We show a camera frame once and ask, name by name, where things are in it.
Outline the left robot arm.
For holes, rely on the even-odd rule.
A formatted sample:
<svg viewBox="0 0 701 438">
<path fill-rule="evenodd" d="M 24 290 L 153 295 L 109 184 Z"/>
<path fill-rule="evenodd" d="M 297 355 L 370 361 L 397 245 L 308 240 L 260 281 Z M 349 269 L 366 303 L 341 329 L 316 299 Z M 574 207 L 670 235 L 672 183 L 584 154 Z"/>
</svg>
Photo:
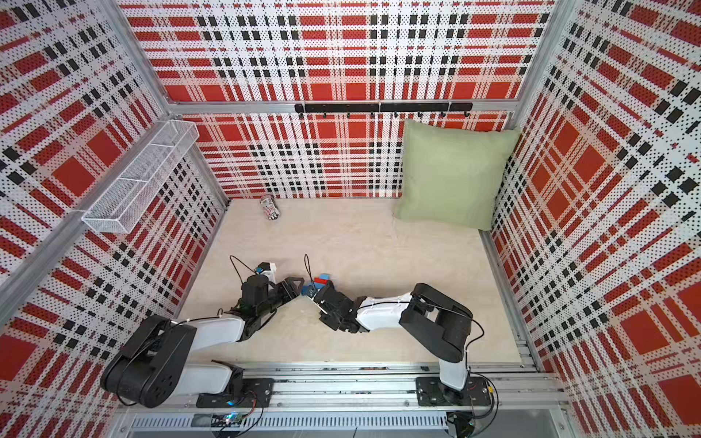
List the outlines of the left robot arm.
<svg viewBox="0 0 701 438">
<path fill-rule="evenodd" d="M 301 277 L 274 283 L 255 274 L 242 284 L 242 296 L 231 310 L 180 322 L 151 316 L 108 364 L 100 387 L 125 406 L 154 408 L 173 396 L 200 394 L 230 405 L 242 402 L 252 394 L 245 389 L 242 368 L 219 360 L 195 364 L 188 358 L 199 350 L 252 338 L 303 287 Z"/>
</svg>

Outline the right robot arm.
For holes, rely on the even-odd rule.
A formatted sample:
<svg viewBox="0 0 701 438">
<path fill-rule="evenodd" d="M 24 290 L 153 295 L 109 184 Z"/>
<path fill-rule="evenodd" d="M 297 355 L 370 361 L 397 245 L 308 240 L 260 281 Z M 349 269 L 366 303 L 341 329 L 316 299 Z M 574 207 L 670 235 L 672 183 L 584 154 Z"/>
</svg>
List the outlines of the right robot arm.
<svg viewBox="0 0 701 438">
<path fill-rule="evenodd" d="M 459 392 L 466 388 L 467 338 L 473 313 L 437 289 L 418 283 L 410 293 L 398 297 L 350 299 L 332 282 L 322 288 L 307 288 L 321 310 L 319 319 L 335 331 L 351 334 L 402 329 L 439 359 L 440 381 Z"/>
</svg>

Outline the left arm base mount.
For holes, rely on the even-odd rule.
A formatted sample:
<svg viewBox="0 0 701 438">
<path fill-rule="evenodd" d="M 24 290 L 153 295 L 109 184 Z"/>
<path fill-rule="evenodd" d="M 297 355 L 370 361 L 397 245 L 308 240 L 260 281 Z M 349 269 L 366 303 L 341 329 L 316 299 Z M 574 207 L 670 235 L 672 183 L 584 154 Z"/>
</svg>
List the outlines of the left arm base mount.
<svg viewBox="0 0 701 438">
<path fill-rule="evenodd" d="M 273 393 L 273 379 L 236 379 L 224 392 L 198 395 L 196 407 L 219 408 L 268 408 Z"/>
</svg>

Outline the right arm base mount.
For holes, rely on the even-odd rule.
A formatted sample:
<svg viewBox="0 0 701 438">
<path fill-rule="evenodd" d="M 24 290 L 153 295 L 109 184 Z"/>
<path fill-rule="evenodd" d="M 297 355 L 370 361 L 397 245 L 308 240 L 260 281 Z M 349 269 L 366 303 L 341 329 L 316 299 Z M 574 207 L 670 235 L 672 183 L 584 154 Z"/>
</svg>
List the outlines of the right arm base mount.
<svg viewBox="0 0 701 438">
<path fill-rule="evenodd" d="M 417 401 L 422 407 L 489 407 L 492 404 L 489 383 L 483 377 L 468 377 L 462 390 L 444 385 L 438 377 L 420 377 L 414 382 Z"/>
</svg>

